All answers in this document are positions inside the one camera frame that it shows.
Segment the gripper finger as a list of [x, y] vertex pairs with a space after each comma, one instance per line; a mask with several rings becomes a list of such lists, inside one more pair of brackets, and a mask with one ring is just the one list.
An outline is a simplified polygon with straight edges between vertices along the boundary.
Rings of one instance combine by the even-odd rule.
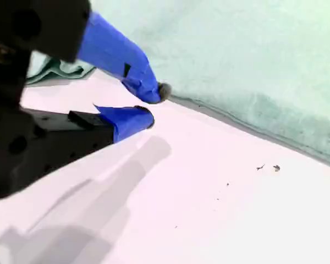
[[89, 1], [0, 1], [0, 83], [14, 101], [25, 85], [32, 51], [89, 63], [149, 104], [171, 94], [141, 48], [93, 12]]
[[109, 145], [151, 128], [155, 119], [145, 107], [101, 107], [97, 113], [29, 110], [35, 121], [20, 173], [45, 176]]

